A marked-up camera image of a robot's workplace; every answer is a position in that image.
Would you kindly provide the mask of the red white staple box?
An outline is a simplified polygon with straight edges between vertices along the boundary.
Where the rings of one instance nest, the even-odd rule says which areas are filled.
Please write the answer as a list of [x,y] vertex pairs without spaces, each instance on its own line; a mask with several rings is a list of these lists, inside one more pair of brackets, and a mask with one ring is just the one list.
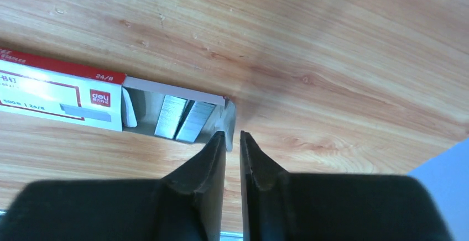
[[214,104],[194,143],[207,143],[222,131],[227,151],[232,150],[236,106],[227,97],[1,48],[3,112],[158,137],[154,132],[166,95],[187,99],[186,105],[189,100]]

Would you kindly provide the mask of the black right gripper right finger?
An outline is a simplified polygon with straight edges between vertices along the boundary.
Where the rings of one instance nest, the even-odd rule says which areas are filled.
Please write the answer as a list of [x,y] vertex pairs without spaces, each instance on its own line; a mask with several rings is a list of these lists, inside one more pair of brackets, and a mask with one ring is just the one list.
[[288,172],[240,136],[245,240],[452,240],[426,188],[403,175]]

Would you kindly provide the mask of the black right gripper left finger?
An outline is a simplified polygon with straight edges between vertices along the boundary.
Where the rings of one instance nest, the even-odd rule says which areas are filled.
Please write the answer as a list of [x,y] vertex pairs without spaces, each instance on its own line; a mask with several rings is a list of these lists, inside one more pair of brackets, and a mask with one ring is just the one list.
[[1,239],[219,240],[225,162],[218,131],[161,179],[29,183],[1,219]]

